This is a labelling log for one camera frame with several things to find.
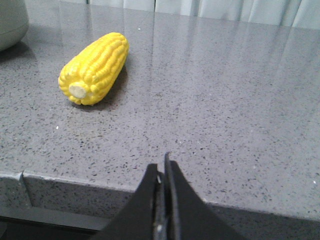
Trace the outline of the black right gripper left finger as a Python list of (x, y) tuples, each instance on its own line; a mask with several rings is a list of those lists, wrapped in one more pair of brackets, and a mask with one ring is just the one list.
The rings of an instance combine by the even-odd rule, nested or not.
[(151, 240), (154, 223), (154, 195), (158, 169), (149, 164), (145, 174), (128, 203), (96, 233), (93, 240)]

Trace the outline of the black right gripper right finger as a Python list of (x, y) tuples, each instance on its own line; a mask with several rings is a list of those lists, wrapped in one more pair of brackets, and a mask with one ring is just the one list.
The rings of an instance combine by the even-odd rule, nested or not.
[(202, 201), (178, 163), (164, 155), (165, 203), (170, 240), (244, 240)]

